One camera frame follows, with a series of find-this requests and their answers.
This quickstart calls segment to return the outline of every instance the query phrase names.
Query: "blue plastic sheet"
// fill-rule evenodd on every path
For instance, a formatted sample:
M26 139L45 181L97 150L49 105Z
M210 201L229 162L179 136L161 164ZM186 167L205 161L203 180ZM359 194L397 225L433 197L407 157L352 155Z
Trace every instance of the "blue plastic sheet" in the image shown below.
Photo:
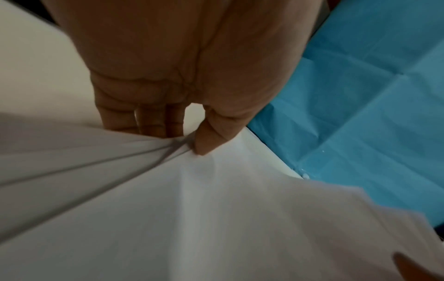
M444 223L444 1L343 0L248 127L301 175Z

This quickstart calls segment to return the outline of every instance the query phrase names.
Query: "white fabric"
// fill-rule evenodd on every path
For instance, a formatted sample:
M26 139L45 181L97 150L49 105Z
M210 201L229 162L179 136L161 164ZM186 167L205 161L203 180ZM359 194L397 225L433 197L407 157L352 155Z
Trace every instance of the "white fabric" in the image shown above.
M19 122L8 133L38 125ZM284 175L242 135L196 156L187 139L47 128L27 140L47 139L38 151L0 142L2 281L401 280L397 251L443 273L422 216ZM94 142L103 134L114 142Z

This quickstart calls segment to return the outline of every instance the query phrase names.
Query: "blue fabric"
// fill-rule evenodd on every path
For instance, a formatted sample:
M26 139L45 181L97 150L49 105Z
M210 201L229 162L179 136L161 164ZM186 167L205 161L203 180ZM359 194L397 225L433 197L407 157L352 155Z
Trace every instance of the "blue fabric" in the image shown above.
M343 0L248 127L311 179L444 222L444 0Z

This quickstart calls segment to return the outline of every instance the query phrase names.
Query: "blue sheet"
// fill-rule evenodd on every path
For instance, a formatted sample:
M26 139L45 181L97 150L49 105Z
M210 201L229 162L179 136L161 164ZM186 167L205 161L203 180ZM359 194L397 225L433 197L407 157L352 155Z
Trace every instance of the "blue sheet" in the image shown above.
M248 127L301 175L444 223L443 15L443 0L343 0Z

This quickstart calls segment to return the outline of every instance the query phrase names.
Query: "hand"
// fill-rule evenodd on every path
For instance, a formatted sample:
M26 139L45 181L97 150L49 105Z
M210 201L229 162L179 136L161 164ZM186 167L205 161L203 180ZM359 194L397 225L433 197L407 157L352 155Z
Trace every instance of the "hand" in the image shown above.
M321 0L43 0L91 71L104 127L183 135L205 108L195 151L234 138L284 86Z

